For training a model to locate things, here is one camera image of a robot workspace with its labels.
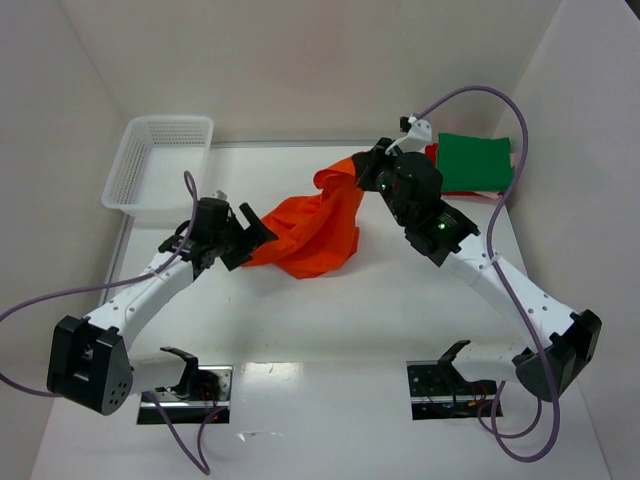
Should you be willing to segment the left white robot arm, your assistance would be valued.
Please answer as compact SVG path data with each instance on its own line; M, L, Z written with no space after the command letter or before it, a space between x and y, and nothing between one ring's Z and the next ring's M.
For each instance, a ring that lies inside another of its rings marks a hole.
M215 261L234 270L276 240L248 204L239 209L246 226L227 201L198 200L194 218L159 246L141 281L82 318L60 320L53 332L48 391L108 416L131 395L163 389L186 398L207 382L198 358L176 347L163 346L151 357L132 358L129 351L163 307Z

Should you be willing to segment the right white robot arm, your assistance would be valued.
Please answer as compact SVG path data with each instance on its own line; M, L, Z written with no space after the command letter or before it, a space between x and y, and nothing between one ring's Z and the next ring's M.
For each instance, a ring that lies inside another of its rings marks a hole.
M493 345L458 341L438 361L444 377L517 382L544 402L560 397L592 360L601 319L557 301L489 250L478 226L442 199L442 176L426 155L389 155L390 144L383 138L353 156L358 187L378 193L410 245L465 282L522 338Z

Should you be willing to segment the orange t shirt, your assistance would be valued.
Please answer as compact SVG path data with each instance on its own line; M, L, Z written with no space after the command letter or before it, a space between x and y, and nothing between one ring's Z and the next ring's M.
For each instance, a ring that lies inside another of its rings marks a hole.
M357 186L351 157L319 170L317 194L292 196L262 218L277 239L259 247L247 267L273 265L296 279L336 271L356 254L356 225L364 191Z

